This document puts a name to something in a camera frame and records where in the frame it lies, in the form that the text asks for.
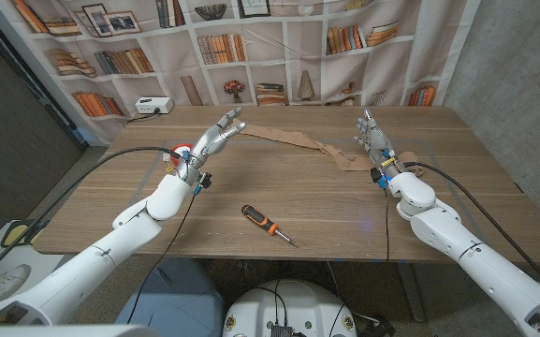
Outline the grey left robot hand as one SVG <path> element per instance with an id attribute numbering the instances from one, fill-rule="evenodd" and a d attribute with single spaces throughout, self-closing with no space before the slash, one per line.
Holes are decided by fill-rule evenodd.
<path id="1" fill-rule="evenodd" d="M 227 112 L 215 125 L 208 128 L 198 142 L 189 151 L 188 156 L 177 167 L 178 176 L 188 185 L 193 185 L 201 175 L 201 168 L 209 156 L 219 154 L 226 146 L 227 141 L 239 134 L 246 123 L 231 126 L 233 120 L 241 115 L 242 107 Z"/>

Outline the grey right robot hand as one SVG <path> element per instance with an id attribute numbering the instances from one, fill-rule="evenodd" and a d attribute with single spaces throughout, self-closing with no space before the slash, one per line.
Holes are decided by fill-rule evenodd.
<path id="1" fill-rule="evenodd" d="M 358 118 L 357 128 L 361 136 L 354 136 L 354 140 L 368 153 L 373 163 L 371 169 L 373 181 L 389 182 L 400 173 L 397 169 L 396 154 L 391 141 L 377 125 L 368 108 L 364 109 L 364 116 Z"/>

